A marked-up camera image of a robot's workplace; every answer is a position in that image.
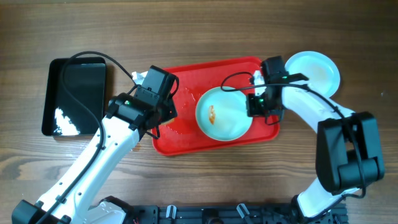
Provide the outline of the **light blue plate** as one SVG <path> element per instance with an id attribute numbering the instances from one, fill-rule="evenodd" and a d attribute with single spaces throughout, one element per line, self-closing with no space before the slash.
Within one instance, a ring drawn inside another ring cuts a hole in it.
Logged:
<path id="1" fill-rule="evenodd" d="M 233 141 L 246 134 L 253 118 L 248 116 L 246 95 L 230 86 L 205 92 L 195 108 L 200 130 L 217 141 Z"/>
<path id="2" fill-rule="evenodd" d="M 324 54 L 315 51 L 303 51 L 291 56 L 285 63 L 285 69 L 290 74 L 302 73 L 309 79 L 322 95 L 330 98 L 340 87 L 340 71 L 338 67 Z"/>

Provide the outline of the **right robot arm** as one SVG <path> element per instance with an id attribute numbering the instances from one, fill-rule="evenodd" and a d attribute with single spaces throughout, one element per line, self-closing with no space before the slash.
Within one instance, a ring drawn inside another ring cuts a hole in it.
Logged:
<path id="1" fill-rule="evenodd" d="M 376 118 L 356 113 L 322 95 L 308 78 L 285 72 L 250 78 L 248 113 L 282 116 L 284 110 L 299 115 L 316 133 L 316 179 L 296 195 L 289 217 L 309 223 L 324 217 L 342 200 L 363 198 L 367 187 L 384 177 L 385 167 Z"/>

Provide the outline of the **green orange sponge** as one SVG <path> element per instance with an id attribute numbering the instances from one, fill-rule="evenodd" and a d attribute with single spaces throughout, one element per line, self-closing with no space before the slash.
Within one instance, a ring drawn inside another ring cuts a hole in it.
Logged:
<path id="1" fill-rule="evenodd" d="M 167 124 L 169 124 L 169 123 L 174 122 L 174 120 L 175 120 L 175 118 L 169 119 L 169 120 L 167 120 L 167 121 L 164 121 L 161 125 L 167 125 Z"/>

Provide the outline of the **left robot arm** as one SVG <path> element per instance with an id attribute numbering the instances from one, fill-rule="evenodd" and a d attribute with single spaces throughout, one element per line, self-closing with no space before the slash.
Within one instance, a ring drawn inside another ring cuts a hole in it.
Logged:
<path id="1" fill-rule="evenodd" d="M 35 204 L 21 200 L 13 223 L 87 223 L 89 207 L 119 161 L 153 128 L 177 116 L 172 94 L 121 93 L 89 145 Z"/>

